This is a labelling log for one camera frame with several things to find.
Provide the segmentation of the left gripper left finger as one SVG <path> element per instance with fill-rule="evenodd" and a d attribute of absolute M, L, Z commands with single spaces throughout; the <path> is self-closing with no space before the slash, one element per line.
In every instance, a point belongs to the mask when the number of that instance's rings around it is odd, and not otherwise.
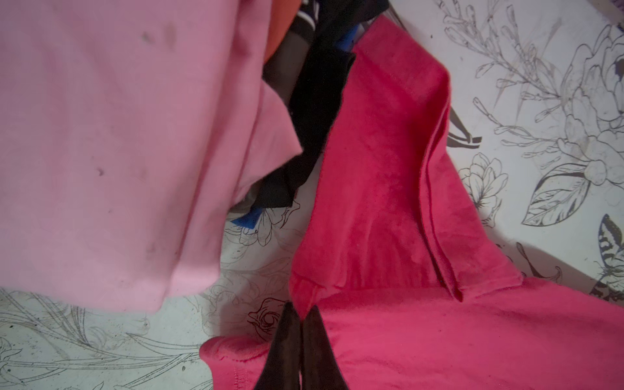
<path fill-rule="evenodd" d="M 299 390 L 302 320 L 292 302 L 284 305 L 263 371 L 254 390 Z"/>

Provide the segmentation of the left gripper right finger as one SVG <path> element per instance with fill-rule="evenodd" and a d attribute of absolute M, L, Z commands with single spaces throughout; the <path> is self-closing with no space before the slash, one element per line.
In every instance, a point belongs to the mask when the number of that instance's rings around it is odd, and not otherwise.
<path fill-rule="evenodd" d="M 302 322 L 302 389 L 348 390 L 318 307 Z"/>

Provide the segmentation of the magenta t-shirt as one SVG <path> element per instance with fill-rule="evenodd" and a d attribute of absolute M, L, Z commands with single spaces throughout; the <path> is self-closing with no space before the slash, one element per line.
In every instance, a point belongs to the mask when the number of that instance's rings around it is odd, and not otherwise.
<path fill-rule="evenodd" d="M 354 52 L 288 301 L 318 307 L 349 389 L 622 388 L 622 308 L 488 239 L 446 150 L 447 70 L 384 17 Z M 270 347 L 200 355 L 214 388 L 254 389 Z"/>

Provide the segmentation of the dark folded clothes stack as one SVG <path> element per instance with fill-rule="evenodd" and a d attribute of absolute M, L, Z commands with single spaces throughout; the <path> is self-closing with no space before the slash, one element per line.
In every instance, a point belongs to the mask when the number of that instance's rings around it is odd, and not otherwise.
<path fill-rule="evenodd" d="M 307 182 L 341 107 L 355 61 L 351 52 L 359 26 L 389 8 L 387 1 L 275 1 L 263 80 L 289 110 L 302 153 L 252 186 L 232 208 L 237 227 L 254 228 L 265 211 L 289 207 Z"/>

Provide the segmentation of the folded light pink t-shirt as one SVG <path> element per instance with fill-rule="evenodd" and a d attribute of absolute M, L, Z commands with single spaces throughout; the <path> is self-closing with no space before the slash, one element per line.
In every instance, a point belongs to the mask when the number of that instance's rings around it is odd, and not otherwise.
<path fill-rule="evenodd" d="M 302 150 L 268 1 L 1 4 L 1 286 L 156 311 L 219 279 L 228 210 Z"/>

